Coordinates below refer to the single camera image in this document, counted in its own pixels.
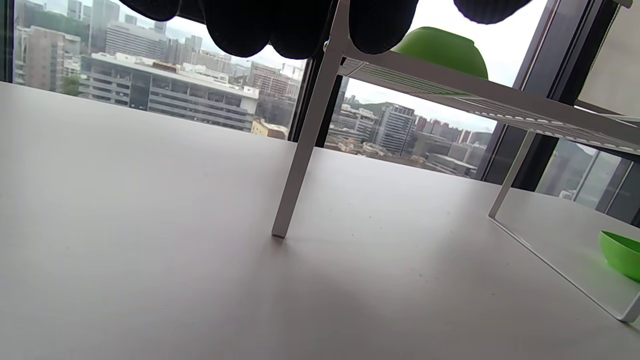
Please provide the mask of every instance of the black fabric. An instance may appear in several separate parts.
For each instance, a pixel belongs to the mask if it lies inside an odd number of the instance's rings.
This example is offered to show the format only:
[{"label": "black fabric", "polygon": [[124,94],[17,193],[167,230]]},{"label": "black fabric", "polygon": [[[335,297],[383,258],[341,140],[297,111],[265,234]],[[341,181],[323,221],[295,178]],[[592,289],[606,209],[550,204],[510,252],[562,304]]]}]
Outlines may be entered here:
[{"label": "black fabric", "polygon": [[289,59],[307,59],[322,48],[326,24],[332,23],[332,0],[277,0],[271,45]]},{"label": "black fabric", "polygon": [[178,14],[180,0],[121,0],[138,14],[155,21],[169,21]]},{"label": "black fabric", "polygon": [[273,33],[273,0],[199,0],[211,40],[225,53],[248,58]]},{"label": "black fabric", "polygon": [[417,5],[418,0],[351,0],[353,45],[366,54],[388,51],[409,31]]},{"label": "black fabric", "polygon": [[496,24],[523,8],[531,0],[454,0],[467,19],[480,24]]}]

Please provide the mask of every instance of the shelf leg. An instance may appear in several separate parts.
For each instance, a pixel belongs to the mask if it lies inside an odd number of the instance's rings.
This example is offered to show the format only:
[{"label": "shelf leg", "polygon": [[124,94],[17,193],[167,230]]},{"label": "shelf leg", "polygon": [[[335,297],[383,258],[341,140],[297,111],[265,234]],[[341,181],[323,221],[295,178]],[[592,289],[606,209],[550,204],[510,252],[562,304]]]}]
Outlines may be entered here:
[{"label": "shelf leg", "polygon": [[513,184],[513,180],[515,180],[520,167],[522,166],[522,162],[524,161],[525,156],[527,156],[527,152],[529,152],[529,148],[531,147],[531,142],[533,138],[536,136],[536,133],[533,131],[528,131],[524,136],[524,140],[522,140],[522,145],[520,146],[520,150],[518,150],[518,154],[516,158],[513,160],[513,164],[511,164],[511,168],[507,173],[507,176],[504,178],[504,182],[502,183],[502,188],[500,188],[500,192],[498,196],[496,196],[495,201],[493,202],[493,206],[491,210],[489,210],[489,217],[495,219],[496,215],[498,215],[498,210],[502,206],[504,199],[507,197],[507,193]]},{"label": "shelf leg", "polygon": [[313,153],[320,125],[324,117],[326,105],[329,102],[335,77],[340,69],[342,55],[349,41],[349,1],[341,0],[333,18],[330,41],[324,52],[318,77],[309,101],[305,121],[300,132],[300,139],[293,155],[289,176],[282,192],[280,206],[276,214],[271,234],[285,238],[291,223],[291,217],[298,201],[302,182],[307,173],[307,167]]},{"label": "shelf leg", "polygon": [[621,322],[634,322],[640,316],[640,293],[636,296],[629,308],[618,318]]}]

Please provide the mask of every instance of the tree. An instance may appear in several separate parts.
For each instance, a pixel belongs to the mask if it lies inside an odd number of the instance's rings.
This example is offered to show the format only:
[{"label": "tree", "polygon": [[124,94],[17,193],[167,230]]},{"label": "tree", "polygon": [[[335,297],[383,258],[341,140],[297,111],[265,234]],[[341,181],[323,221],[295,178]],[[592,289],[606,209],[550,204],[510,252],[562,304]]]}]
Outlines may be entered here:
[{"label": "tree", "polygon": [[67,94],[67,95],[71,95],[71,96],[78,96],[80,95],[80,80],[78,80],[77,77],[75,76],[70,76],[68,78],[63,78],[62,79],[62,93],[63,94]]}]

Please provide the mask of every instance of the rooftop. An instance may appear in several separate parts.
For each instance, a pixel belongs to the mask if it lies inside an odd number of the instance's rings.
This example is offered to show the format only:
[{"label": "rooftop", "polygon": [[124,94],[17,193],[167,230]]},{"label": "rooftop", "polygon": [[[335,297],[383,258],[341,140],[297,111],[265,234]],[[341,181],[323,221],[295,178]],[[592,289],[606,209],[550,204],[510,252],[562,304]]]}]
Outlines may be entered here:
[{"label": "rooftop", "polygon": [[221,90],[224,92],[229,92],[231,94],[240,95],[243,97],[249,97],[251,99],[258,99],[259,90],[256,88],[252,88],[249,86],[234,86],[227,85],[214,82],[209,77],[195,74],[193,72],[184,72],[178,70],[177,73],[172,73],[160,69],[152,68],[157,60],[144,58],[142,56],[132,56],[121,53],[116,53],[115,55],[109,55],[106,53],[93,53],[91,57],[96,60],[112,63],[115,65],[126,66],[131,69],[136,69],[144,72],[148,72],[151,74],[156,74],[160,76],[164,76],[171,79],[185,81],[187,83],[204,86],[207,88],[213,88],[217,90]]}]

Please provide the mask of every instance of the glass window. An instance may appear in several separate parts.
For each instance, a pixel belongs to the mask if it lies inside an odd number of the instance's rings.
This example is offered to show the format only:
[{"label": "glass window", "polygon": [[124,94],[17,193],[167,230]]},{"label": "glass window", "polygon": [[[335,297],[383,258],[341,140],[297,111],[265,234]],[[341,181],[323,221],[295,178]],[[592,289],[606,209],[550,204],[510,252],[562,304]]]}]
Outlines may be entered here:
[{"label": "glass window", "polygon": [[560,139],[536,192],[606,212],[630,165],[618,156]]},{"label": "glass window", "polygon": [[233,57],[203,24],[110,0],[15,0],[13,34],[16,84],[280,139],[305,66],[270,45]]},{"label": "glass window", "polygon": [[[489,79],[511,86],[546,0],[533,0],[507,20],[473,23],[452,1],[420,1],[411,29],[440,28],[470,38]],[[471,177],[477,173],[496,121],[355,79],[340,87],[325,147],[383,161]]]}]

